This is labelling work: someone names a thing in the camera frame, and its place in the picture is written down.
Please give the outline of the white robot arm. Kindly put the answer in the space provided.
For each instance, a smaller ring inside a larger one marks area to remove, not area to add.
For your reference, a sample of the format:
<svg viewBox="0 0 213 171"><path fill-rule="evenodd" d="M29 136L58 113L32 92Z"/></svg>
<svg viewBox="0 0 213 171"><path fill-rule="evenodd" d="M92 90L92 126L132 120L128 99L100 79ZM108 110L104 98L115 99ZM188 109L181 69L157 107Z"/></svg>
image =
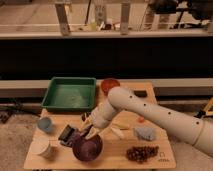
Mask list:
<svg viewBox="0 0 213 171"><path fill-rule="evenodd" d="M213 158L213 124L138 98L132 90L112 88L81 126L90 139L107 128L123 110L133 112Z"/></svg>

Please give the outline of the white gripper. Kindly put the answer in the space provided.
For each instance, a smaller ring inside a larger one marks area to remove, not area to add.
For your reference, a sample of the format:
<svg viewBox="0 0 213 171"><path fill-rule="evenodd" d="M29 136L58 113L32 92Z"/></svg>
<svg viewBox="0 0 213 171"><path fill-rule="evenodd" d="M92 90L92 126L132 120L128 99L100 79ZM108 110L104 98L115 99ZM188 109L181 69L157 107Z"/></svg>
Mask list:
<svg viewBox="0 0 213 171"><path fill-rule="evenodd" d="M87 138L91 139L94 136L98 135L100 133L99 129L105 129L110 123L112 116L112 108L109 106L100 105L97 106L89 116L89 121L85 120L80 127L80 131L88 131L91 124L93 127L90 129L90 131L87 134Z"/></svg>

